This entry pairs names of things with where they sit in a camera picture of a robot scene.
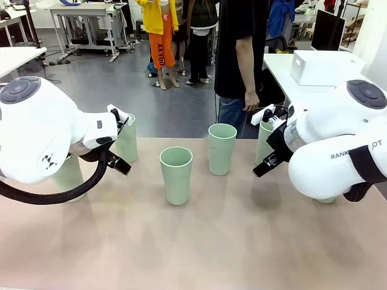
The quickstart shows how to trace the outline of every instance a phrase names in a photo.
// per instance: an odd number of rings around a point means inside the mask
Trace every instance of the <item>yellow jacket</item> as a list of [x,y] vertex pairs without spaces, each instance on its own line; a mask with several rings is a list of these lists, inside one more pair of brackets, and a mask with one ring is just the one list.
[[[163,19],[161,17],[160,0],[148,3],[148,0],[135,0],[143,7],[144,29],[148,33],[164,34]],[[178,31],[175,0],[169,0],[174,31]]]

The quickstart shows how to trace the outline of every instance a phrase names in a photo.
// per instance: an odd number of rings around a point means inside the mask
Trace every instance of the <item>orange pants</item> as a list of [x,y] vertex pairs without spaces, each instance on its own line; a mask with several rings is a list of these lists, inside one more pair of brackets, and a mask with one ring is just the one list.
[[172,16],[170,14],[165,14],[162,17],[164,35],[155,33],[149,34],[151,54],[156,69],[162,69],[164,66],[172,67],[175,65],[175,56],[172,53]]

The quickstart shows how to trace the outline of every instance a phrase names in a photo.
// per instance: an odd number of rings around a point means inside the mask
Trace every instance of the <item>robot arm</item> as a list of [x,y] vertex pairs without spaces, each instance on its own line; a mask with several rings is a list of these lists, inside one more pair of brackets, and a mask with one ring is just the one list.
[[289,162],[290,180],[302,194],[359,201],[370,186],[387,180],[387,99],[378,87],[355,80],[337,87],[329,100],[334,103],[318,108],[290,106],[287,122],[272,111],[268,121],[276,129],[267,142],[274,152],[254,173],[261,177]]
[[45,79],[18,78],[0,91],[0,175],[25,184],[48,179],[68,155],[98,161],[95,174],[66,193],[34,195],[0,183],[0,194],[32,204],[61,203],[93,188],[109,166],[127,175],[130,165],[109,151],[129,115],[110,111],[90,114]]

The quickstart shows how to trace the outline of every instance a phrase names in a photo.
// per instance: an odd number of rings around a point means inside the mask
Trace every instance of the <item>plastic cup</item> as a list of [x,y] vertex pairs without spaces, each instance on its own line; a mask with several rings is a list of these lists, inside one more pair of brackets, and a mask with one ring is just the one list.
[[125,125],[118,139],[115,141],[117,155],[123,158],[127,163],[134,162],[137,159],[137,130],[135,125],[135,117],[132,117],[133,124]]
[[317,199],[317,201],[321,202],[322,204],[330,204],[334,202],[336,198],[326,198],[326,199]]
[[160,154],[167,201],[173,205],[187,202],[190,192],[192,153],[183,147],[170,147]]
[[215,124],[208,129],[210,140],[210,172],[226,175],[230,169],[236,129],[228,124]]
[[259,165],[263,160],[273,153],[273,148],[267,144],[267,138],[273,133],[273,125],[261,122],[259,125],[258,142],[256,146],[255,164]]
[[[83,183],[82,171],[80,170],[79,160],[77,156],[68,158],[62,167],[53,175],[51,179],[56,184],[60,192],[67,192],[80,186]],[[70,202],[78,201],[86,195],[79,196],[70,200]]]

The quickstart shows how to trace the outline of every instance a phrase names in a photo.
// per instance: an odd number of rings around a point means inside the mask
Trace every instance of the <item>robot logo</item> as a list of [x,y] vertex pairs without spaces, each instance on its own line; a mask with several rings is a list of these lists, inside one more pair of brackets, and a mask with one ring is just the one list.
[[52,158],[52,157],[53,157],[53,154],[51,154],[50,156],[45,155],[45,156],[42,158],[42,162],[45,161],[45,160],[47,160],[47,162],[48,162],[48,167],[46,168],[46,170],[49,169],[52,165],[58,165],[58,163],[51,162],[51,158]]

